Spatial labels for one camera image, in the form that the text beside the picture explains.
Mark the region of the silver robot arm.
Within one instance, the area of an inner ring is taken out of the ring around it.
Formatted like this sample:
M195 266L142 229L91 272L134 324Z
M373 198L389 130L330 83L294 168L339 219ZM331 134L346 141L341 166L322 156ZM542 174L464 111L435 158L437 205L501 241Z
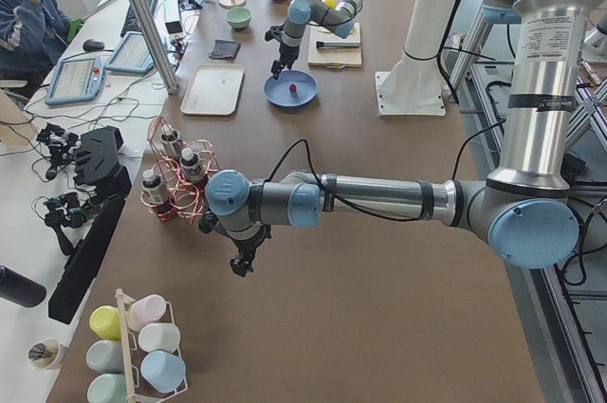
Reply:
M265 40L279 43L278 59L272 63L271 75L277 80L284 69L290 69L297 61L304 32L308 24L323 27L334 35L346 38L355 24L364 0L339 0L335 7L322 0L293 0L290 2L285 21L272 26Z
M208 182L200 230L232 240L238 253L230 267L239 276L251 272L273 226L311 227L322 212L340 209L395 222L435 220L473 232L514 266L552 266L580 243L561 163L586 22L603 1L484 0L487 17L513 11L521 19L504 144L485 181L433 184L313 169L252 181L223 170Z

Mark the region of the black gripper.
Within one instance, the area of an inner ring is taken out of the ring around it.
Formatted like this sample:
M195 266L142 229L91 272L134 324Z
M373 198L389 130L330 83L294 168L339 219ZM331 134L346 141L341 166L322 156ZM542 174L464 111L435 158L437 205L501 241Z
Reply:
M252 263L255 259L257 249L265 240L271 238L271 227L260 227L260 229L250 238L236 242L238 248L237 258L230 259L230 268L232 272L242 277L247 276L254 271Z
M290 46L284 42L280 43L279 47L279 60L275 60L272 63L271 74L273 79L278 79L281 72L283 71L283 64L285 69L292 69L292 65L298 60L300 55L300 46Z

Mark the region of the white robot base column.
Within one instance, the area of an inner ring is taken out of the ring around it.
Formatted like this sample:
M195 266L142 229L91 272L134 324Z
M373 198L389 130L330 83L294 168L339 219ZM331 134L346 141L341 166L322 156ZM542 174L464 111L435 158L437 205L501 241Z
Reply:
M444 80L437 63L455 2L415 0L401 59L391 71L376 74L377 106L382 116L446 114Z

